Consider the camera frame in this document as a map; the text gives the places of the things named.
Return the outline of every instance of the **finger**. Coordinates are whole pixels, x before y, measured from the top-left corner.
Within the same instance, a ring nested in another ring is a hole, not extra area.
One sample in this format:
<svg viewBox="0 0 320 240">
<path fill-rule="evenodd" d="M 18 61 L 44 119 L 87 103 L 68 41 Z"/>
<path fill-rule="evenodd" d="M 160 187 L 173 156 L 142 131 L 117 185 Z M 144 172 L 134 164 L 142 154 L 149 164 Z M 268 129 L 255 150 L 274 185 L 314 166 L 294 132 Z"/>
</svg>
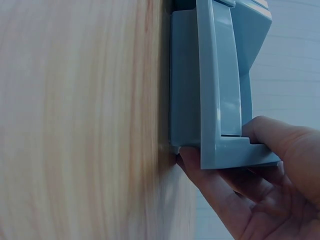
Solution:
<svg viewBox="0 0 320 240">
<path fill-rule="evenodd" d="M 187 174 L 186 166 L 184 164 L 184 161 L 182 160 L 182 157 L 180 154 L 176 156 L 176 163 L 179 165 L 179 167 Z"/>
<path fill-rule="evenodd" d="M 232 236 L 238 239 L 251 218 L 250 207 L 217 171 L 200 169 L 200 153 L 197 149 L 182 147 L 180 155 L 189 179 L 199 188 Z"/>
<path fill-rule="evenodd" d="M 266 116 L 257 116 L 242 128 L 242 135 L 249 137 L 253 144 L 267 145 L 272 152 L 277 154 L 283 161 L 286 155 L 293 151 L 292 145 L 301 137 L 311 134 L 315 130 L 293 126 Z"/>
<path fill-rule="evenodd" d="M 278 166 L 265 166 L 265 167 L 250 167 L 249 170 L 256 175 L 264 178 L 269 183 L 282 186 L 285 170 L 283 161 L 279 162 Z"/>
<path fill-rule="evenodd" d="M 320 132 L 260 116 L 243 126 L 252 143 L 266 144 L 282 160 L 290 181 L 320 208 Z"/>
<path fill-rule="evenodd" d="M 218 172 L 235 191 L 255 203 L 264 200 L 275 188 L 273 184 L 248 169 L 232 168 Z"/>
<path fill-rule="evenodd" d="M 251 209 L 253 210 L 256 207 L 256 203 L 253 202 L 252 200 L 250 200 L 249 198 L 245 197 L 244 195 L 242 195 L 241 193 L 234 191 L 234 193 L 242 200 L 245 202 L 245 204 Z"/>
</svg>

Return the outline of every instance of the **hand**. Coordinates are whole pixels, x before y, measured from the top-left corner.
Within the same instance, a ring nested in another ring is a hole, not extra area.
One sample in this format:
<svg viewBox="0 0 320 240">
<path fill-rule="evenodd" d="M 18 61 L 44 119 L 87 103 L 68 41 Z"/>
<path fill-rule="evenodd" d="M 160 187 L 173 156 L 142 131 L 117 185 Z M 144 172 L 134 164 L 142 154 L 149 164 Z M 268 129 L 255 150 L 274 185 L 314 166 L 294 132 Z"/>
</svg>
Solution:
<svg viewBox="0 0 320 240">
<path fill-rule="evenodd" d="M 200 170 L 192 147 L 177 163 L 235 239 L 320 240 L 320 131 L 260 116 L 242 134 L 266 144 L 279 166 Z"/>
</svg>

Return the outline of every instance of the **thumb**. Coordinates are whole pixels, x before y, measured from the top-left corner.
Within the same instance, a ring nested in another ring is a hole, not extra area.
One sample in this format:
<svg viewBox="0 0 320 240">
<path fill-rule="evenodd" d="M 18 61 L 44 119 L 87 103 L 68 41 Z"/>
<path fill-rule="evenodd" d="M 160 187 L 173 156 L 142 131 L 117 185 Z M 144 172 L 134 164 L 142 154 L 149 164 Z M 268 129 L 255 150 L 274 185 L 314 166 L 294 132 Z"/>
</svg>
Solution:
<svg viewBox="0 0 320 240">
<path fill-rule="evenodd" d="M 320 207 L 320 131 L 260 116 L 243 126 L 242 134 L 277 154 L 291 182 Z"/>
</svg>

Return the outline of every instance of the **light wood grain surface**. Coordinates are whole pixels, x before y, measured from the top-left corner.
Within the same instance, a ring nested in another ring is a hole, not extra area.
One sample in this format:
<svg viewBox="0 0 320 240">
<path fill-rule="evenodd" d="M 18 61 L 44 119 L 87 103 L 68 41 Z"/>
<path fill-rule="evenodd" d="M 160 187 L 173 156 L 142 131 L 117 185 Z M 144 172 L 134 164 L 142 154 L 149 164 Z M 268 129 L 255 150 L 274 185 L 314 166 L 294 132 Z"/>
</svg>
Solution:
<svg viewBox="0 0 320 240">
<path fill-rule="evenodd" d="M 0 0 L 0 239 L 187 240 L 170 3 Z"/>
</svg>

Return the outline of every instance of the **white tiled wall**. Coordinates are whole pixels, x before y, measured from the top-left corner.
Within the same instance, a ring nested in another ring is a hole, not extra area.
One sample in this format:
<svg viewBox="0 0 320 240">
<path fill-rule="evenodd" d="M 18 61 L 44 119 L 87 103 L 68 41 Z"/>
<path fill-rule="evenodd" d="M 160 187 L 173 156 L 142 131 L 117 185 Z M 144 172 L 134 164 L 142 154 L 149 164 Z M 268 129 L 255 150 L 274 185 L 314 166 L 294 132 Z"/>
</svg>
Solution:
<svg viewBox="0 0 320 240">
<path fill-rule="evenodd" d="M 254 115 L 320 129 L 320 1 L 267 2 L 273 23 L 251 70 Z M 233 239 L 199 191 L 195 239 Z"/>
</svg>

